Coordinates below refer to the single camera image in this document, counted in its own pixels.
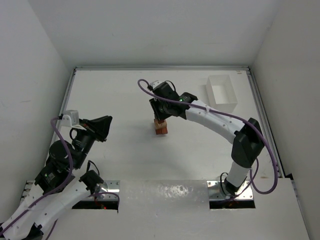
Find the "red-brown rectangular block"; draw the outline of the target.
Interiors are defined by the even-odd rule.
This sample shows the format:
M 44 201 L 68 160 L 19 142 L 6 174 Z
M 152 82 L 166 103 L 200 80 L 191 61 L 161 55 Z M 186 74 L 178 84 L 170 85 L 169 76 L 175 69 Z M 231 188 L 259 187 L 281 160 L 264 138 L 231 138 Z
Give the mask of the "red-brown rectangular block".
M 156 129 L 155 130 L 156 135 L 162 135 L 163 134 L 163 129 Z
M 168 133 L 168 129 L 167 129 L 166 127 L 163 128 L 163 129 L 161 130 L 161 133 L 162 133 L 163 135 L 167 134 L 167 133 Z

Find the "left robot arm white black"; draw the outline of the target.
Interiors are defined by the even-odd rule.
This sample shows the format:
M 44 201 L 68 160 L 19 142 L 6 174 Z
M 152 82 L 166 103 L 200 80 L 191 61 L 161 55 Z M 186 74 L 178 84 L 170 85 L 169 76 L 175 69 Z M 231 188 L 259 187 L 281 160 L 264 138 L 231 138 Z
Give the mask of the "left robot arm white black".
M 51 119 L 58 140 L 49 148 L 48 158 L 24 200 L 12 216 L 0 225 L 5 240 L 40 240 L 52 232 L 58 218 L 78 202 L 96 202 L 112 195 L 98 171 L 88 168 L 78 179 L 73 175 L 83 165 L 95 142 L 105 142 L 112 116 L 80 119 L 76 110 Z

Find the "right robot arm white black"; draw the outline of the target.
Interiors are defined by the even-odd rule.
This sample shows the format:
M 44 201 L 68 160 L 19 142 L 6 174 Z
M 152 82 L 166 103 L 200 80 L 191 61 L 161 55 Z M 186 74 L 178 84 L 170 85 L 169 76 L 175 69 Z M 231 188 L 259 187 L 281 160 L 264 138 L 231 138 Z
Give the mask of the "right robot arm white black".
M 167 82 L 155 81 L 148 89 L 157 97 L 178 102 L 150 99 L 156 120 L 164 121 L 171 116 L 180 117 L 214 131 L 232 144 L 233 163 L 222 189 L 225 195 L 234 196 L 265 146 L 257 133 L 238 119 L 210 112 L 212 108 L 191 93 L 184 92 L 178 95 Z

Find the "white plastic box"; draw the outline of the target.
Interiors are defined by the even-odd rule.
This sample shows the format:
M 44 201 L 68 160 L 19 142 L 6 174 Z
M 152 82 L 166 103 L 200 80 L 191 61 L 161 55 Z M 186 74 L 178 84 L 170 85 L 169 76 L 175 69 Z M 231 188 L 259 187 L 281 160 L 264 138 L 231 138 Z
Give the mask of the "white plastic box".
M 210 75 L 205 85 L 209 105 L 217 111 L 231 114 L 238 105 L 229 74 Z

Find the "light wood rectangular block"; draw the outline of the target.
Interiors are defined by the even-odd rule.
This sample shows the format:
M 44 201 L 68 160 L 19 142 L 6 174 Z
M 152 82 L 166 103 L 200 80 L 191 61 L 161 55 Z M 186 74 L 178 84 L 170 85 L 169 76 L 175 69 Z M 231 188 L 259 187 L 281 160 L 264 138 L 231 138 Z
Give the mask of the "light wood rectangular block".
M 165 122 L 162 122 L 162 123 L 159 123 L 159 122 L 154 122 L 154 128 L 155 130 L 160 130 L 160 129 L 164 129 L 167 127 L 167 123 Z

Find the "orange triangular block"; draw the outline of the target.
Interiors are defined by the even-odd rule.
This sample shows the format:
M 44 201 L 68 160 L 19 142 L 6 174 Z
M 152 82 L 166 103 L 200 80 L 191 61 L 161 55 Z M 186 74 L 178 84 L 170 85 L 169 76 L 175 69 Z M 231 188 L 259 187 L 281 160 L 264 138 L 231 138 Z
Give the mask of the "orange triangular block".
M 166 124 L 166 120 L 158 120 L 158 119 L 154 119 L 154 124 L 155 125 L 164 125 Z

